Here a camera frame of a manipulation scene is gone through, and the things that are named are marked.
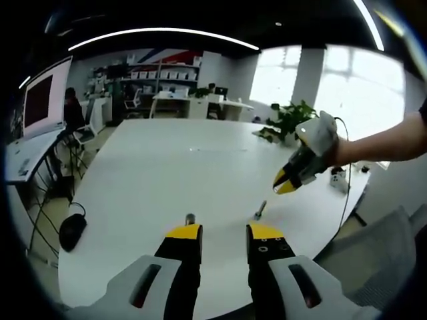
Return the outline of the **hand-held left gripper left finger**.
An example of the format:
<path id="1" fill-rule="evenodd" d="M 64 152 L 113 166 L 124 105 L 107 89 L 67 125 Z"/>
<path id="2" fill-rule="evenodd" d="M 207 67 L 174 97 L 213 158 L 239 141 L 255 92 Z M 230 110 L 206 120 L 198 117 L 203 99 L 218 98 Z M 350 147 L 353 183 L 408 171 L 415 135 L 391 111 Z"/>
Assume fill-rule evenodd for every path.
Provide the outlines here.
<path id="1" fill-rule="evenodd" d="M 203 227 L 170 231 L 154 255 L 143 255 L 113 277 L 100 299 L 69 319 L 192 319 L 200 286 Z"/>

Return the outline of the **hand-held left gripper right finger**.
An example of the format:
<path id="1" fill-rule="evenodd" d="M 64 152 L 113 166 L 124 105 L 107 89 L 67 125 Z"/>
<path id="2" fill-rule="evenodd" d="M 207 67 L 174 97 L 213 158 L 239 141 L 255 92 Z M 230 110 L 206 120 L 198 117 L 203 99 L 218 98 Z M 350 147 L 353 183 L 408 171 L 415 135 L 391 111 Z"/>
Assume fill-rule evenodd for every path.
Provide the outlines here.
<path id="1" fill-rule="evenodd" d="M 250 222 L 246 235 L 256 319 L 379 318 L 379 310 L 349 300 L 341 283 L 316 262 L 295 255 L 280 230 Z"/>

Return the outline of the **person's right hand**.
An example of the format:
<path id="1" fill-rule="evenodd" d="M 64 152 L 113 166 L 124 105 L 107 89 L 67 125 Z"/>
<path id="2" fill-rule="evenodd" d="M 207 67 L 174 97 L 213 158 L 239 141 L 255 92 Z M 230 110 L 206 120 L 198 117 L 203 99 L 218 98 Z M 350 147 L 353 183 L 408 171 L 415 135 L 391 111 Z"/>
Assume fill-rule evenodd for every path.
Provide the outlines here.
<path id="1" fill-rule="evenodd" d="M 330 167 L 341 167 L 355 161 L 351 141 L 338 138 L 326 155 Z"/>

